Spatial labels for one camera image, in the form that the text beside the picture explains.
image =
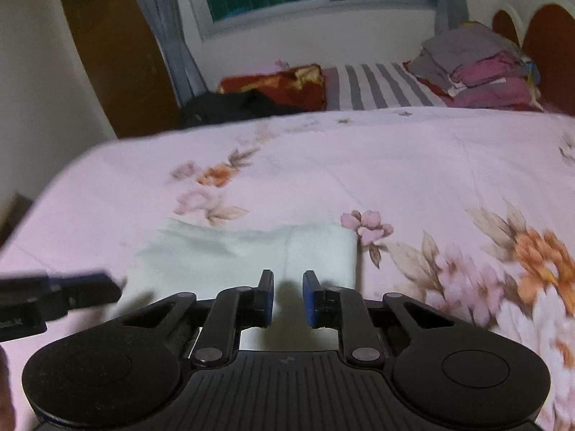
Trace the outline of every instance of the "metal screw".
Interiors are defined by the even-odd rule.
[[[218,350],[217,348],[214,347],[200,348],[195,353],[196,359],[198,359],[202,363],[219,360],[220,358],[222,358],[222,356],[223,353],[221,352],[221,350]]]
[[[356,348],[351,355],[358,361],[376,361],[380,357],[380,353],[375,348],[362,347]]]

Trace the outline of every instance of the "striped mattress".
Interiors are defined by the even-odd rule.
[[[443,100],[399,63],[340,65],[323,69],[327,110],[445,107]]]

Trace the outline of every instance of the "window frame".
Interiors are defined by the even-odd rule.
[[[353,7],[366,9],[430,9],[436,7],[436,1],[437,0],[301,0],[269,6],[267,8],[254,9],[231,18],[214,21],[208,0],[189,0],[194,16],[196,17],[199,36],[202,40],[243,26],[265,24],[268,21],[293,17],[294,15],[330,12]]]

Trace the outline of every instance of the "round black pad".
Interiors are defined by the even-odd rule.
[[[509,377],[509,366],[496,354],[463,350],[445,358],[443,372],[461,386],[488,389],[498,386]]]
[[[398,392],[447,426],[513,426],[533,418],[550,376],[531,350],[483,329],[422,330],[396,359]]]
[[[68,427],[106,428],[143,419],[180,381],[177,358],[149,329],[92,329],[39,350],[22,386],[34,411]]]

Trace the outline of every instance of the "ribbed black plate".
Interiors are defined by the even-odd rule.
[[[38,431],[58,428],[44,424]],[[407,409],[376,371],[337,352],[240,351],[194,373],[171,404],[123,431],[440,431]],[[526,423],[513,431],[535,431]]]

